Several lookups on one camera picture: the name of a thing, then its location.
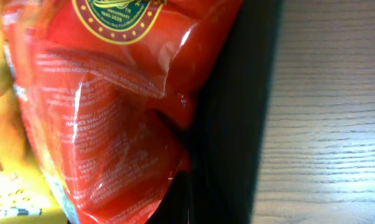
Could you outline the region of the yellow Hacks candy bag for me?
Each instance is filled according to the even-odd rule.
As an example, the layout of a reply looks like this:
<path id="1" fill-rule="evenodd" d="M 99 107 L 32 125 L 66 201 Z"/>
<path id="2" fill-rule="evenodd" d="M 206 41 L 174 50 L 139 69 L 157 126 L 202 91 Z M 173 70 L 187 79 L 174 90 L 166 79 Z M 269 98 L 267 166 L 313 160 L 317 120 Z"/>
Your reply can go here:
<path id="1" fill-rule="evenodd" d="M 0 1 L 0 223 L 67 223 L 27 140 L 8 65 Z"/>

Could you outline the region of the red Hacks candy bag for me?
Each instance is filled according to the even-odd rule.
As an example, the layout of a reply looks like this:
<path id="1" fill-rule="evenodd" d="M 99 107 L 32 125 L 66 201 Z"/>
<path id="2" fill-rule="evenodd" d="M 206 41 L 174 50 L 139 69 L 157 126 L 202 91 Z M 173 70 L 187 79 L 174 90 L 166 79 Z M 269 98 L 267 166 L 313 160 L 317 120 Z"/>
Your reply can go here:
<path id="1" fill-rule="evenodd" d="M 145 223 L 191 168 L 196 92 L 242 6 L 230 0 L 2 1 L 27 137 L 71 223 Z"/>

